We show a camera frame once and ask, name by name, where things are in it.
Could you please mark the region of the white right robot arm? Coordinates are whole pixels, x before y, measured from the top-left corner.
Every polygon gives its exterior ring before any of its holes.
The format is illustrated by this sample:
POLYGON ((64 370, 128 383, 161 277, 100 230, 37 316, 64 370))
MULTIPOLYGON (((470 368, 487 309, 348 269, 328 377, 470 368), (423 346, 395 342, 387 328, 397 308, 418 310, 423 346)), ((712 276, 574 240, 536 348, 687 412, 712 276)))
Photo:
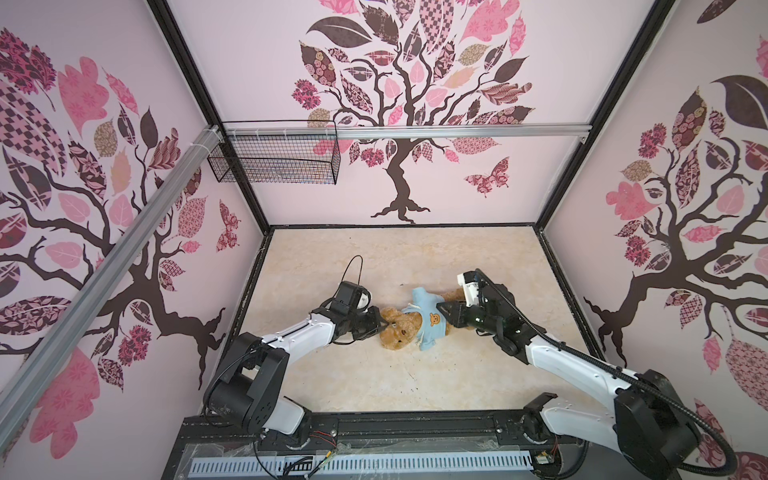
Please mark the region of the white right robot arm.
POLYGON ((437 305, 449 324, 490 334, 507 355, 556 375, 600 404, 591 411, 541 395, 530 409, 549 432, 617 451, 648 479, 678 478, 701 435, 666 377, 621 369, 548 335, 502 285, 479 281, 463 292, 465 299, 437 305))

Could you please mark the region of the tan plush teddy bear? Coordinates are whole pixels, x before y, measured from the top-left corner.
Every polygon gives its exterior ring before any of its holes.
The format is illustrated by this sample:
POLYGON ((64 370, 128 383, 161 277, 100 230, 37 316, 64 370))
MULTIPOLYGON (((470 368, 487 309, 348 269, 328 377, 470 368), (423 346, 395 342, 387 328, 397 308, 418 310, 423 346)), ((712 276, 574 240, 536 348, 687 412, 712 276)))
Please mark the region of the tan plush teddy bear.
MULTIPOLYGON (((461 289, 450 291, 441 296, 446 301, 464 301, 461 289)), ((411 344, 417 345, 416 334, 421 327, 422 320, 418 314, 405 314, 403 312, 405 308, 397 310, 394 307, 386 307, 380 311, 382 318, 388 325, 379 334, 379 338, 382 346, 388 350, 401 350, 411 344)), ((451 328, 452 326, 448 324, 447 335, 450 333, 451 328)))

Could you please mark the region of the light blue fleece hoodie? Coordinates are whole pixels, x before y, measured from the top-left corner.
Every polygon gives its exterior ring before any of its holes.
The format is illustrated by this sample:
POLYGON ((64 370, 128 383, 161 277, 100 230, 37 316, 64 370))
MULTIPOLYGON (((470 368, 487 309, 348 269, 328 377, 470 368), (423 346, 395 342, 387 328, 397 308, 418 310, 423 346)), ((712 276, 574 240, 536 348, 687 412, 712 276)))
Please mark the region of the light blue fleece hoodie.
POLYGON ((447 335, 448 322, 437 308, 437 305, 443 302, 446 302, 443 296, 430 293, 423 287, 412 290, 412 300, 403 312, 418 314, 421 317, 421 327, 416 334, 420 351, 429 350, 439 339, 447 335))

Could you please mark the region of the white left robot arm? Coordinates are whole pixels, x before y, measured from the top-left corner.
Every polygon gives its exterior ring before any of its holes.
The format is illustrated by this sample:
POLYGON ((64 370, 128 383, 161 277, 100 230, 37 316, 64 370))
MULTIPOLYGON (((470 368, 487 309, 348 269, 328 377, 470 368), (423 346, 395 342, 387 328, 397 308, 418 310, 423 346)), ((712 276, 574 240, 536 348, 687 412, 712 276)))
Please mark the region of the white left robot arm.
POLYGON ((281 394, 289 367, 349 335, 366 340, 386 329, 364 287, 342 281, 334 295, 297 324, 259 337, 246 332, 232 342, 203 396, 203 411, 248 434, 295 435, 306 409, 281 394))

